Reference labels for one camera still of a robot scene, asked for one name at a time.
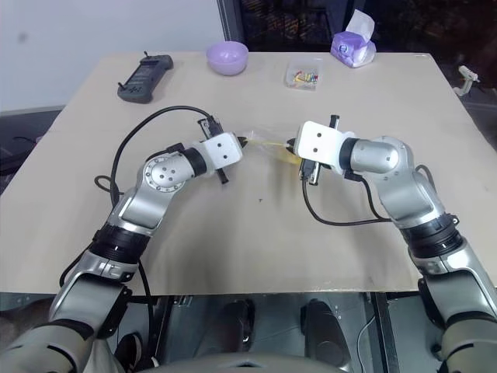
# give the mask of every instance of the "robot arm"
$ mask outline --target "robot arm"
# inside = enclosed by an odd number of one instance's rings
[[[238,162],[242,148],[221,133],[191,148],[179,145],[146,161],[95,234],[50,308],[49,323],[23,334],[0,357],[5,371],[82,372],[95,338],[112,335],[131,291],[124,285],[185,183]]]
[[[457,218],[445,212],[432,185],[415,171],[411,149],[395,138],[361,140],[352,132],[306,122],[294,152],[316,162],[316,168],[321,163],[341,175],[362,173],[374,183],[423,276],[419,290],[429,317],[447,329],[443,352],[450,371],[485,371],[482,364],[492,364],[494,355],[484,359],[482,351],[497,352],[497,293],[456,229]],[[470,348],[478,344],[484,346]]]

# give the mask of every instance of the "table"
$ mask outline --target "table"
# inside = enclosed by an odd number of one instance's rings
[[[61,271],[110,211],[109,196],[93,177],[109,173],[131,128],[171,105],[198,106],[226,131],[271,141],[294,137],[306,120],[327,124],[332,113],[341,116],[342,131],[402,139],[431,168],[447,211],[459,216],[460,230],[497,281],[497,154],[429,55],[378,54],[372,64],[350,69],[331,55],[308,54],[324,58],[316,92],[283,85],[296,54],[251,53],[234,77],[211,71],[201,53],[171,55],[174,70],[147,105],[116,95],[117,82],[141,55],[102,59],[26,160],[0,203],[0,291],[57,292]],[[138,134],[117,172],[120,189],[134,184],[151,153],[200,140],[198,119],[168,113]],[[297,166],[273,150],[248,145],[226,173],[230,183],[193,180],[170,205],[142,256],[154,295],[416,289],[419,275],[393,225],[319,224],[304,205]],[[320,185],[308,189],[323,217],[370,217],[359,183],[323,173]],[[143,293],[139,276],[130,287]]]

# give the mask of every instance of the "small plastic box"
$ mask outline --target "small plastic box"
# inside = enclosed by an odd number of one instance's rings
[[[322,58],[299,57],[290,61],[285,74],[285,85],[295,89],[315,91],[322,79]]]

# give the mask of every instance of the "black remote control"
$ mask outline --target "black remote control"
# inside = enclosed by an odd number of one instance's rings
[[[150,103],[152,92],[166,71],[172,68],[172,58],[168,54],[149,56],[140,60],[140,65],[124,84],[117,83],[117,95],[130,103]]]

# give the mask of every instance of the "purple bowl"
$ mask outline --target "purple bowl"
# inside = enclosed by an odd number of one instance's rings
[[[222,75],[240,74],[247,66],[249,49],[237,41],[221,41],[206,53],[207,62],[215,72]]]

